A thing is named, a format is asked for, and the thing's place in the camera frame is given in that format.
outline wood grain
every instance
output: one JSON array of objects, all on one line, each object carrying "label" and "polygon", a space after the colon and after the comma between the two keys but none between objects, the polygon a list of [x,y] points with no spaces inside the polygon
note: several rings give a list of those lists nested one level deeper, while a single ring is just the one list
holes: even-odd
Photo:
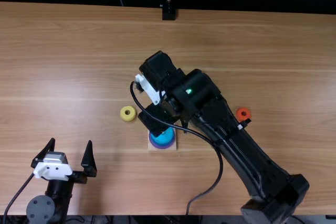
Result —
[{"label": "wood grain", "polygon": [[[69,214],[184,214],[218,172],[213,150],[178,135],[174,153],[148,153],[147,130],[125,123],[129,84],[163,50],[200,68],[230,107],[249,107],[248,132],[310,190],[297,214],[336,210],[336,17],[331,15],[0,3],[0,211],[51,137],[73,168],[93,140],[98,176],[76,185]],[[10,214],[25,214],[47,183],[33,181]],[[191,214],[235,215],[249,199],[225,163],[218,187]]]}]

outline orange ring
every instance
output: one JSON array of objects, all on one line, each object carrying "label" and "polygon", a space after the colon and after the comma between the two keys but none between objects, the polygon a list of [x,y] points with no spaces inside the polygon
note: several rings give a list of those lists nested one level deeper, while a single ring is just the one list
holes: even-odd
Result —
[{"label": "orange ring", "polygon": [[236,117],[239,122],[244,121],[248,118],[251,118],[251,112],[249,111],[248,108],[239,108],[236,111]]}]

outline yellow ring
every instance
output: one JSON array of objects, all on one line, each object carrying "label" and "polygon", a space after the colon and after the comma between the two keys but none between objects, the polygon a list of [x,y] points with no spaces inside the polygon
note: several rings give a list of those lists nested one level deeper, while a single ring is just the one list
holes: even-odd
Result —
[{"label": "yellow ring", "polygon": [[120,117],[126,122],[134,120],[135,116],[136,111],[132,106],[125,106],[120,110]]}]

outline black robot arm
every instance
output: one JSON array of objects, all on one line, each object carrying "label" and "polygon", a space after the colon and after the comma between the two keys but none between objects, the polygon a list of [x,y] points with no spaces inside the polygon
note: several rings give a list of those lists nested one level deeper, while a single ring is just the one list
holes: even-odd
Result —
[{"label": "black robot arm", "polygon": [[66,155],[54,152],[54,148],[55,139],[52,138],[31,163],[35,176],[47,180],[48,187],[45,195],[33,198],[27,206],[30,224],[64,223],[74,184],[86,184],[88,177],[97,175],[91,141],[87,144],[81,162],[83,171],[71,170]]},{"label": "black robot arm", "polygon": [[[309,183],[301,174],[289,175],[267,156],[244,129],[250,119],[235,119],[208,75],[198,69],[185,75],[161,51],[148,58],[140,71],[137,87],[153,101],[146,110],[169,123],[181,120],[183,126],[194,124],[240,176],[251,196],[241,208],[249,223],[283,223],[295,211]],[[140,113],[139,119],[154,135],[167,128],[145,113]]]}]

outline white bracket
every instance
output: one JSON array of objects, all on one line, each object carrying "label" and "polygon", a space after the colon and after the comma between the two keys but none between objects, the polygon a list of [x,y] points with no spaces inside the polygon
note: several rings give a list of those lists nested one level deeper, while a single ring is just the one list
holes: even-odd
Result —
[{"label": "white bracket", "polygon": [[39,162],[34,169],[34,174],[36,178],[43,177],[47,180],[68,181],[67,175],[72,174],[72,169],[68,164]]},{"label": "white bracket", "polygon": [[160,103],[159,92],[155,91],[155,89],[152,87],[152,85],[147,81],[147,79],[143,75],[137,74],[135,76],[135,81],[140,84],[140,86],[147,93],[147,95],[152,100],[154,105],[158,105]]}]

